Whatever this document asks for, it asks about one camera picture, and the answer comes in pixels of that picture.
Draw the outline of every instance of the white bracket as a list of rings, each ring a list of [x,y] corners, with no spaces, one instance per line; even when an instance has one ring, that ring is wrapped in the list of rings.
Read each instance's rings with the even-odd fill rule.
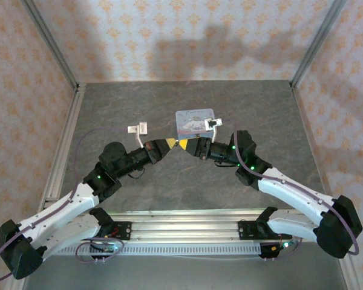
[[[206,128],[206,131],[214,131],[214,134],[212,136],[212,143],[215,142],[215,138],[217,137],[217,127],[222,126],[222,119],[212,119],[208,118],[204,120],[204,126]]]
[[[128,133],[136,134],[136,141],[138,142],[141,148],[144,148],[143,143],[141,142],[140,136],[148,134],[148,124],[147,122],[139,122],[137,126],[128,126]]]

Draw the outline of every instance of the patterned wall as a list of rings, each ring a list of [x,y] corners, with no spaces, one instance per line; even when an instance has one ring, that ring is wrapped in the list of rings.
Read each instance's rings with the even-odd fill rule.
[[[351,198],[363,223],[363,0],[347,1],[299,92],[324,186]],[[363,233],[359,244],[363,276]]]
[[[332,0],[36,0],[79,82],[291,79]]]
[[[0,225],[36,212],[72,96],[21,2],[0,0]]]

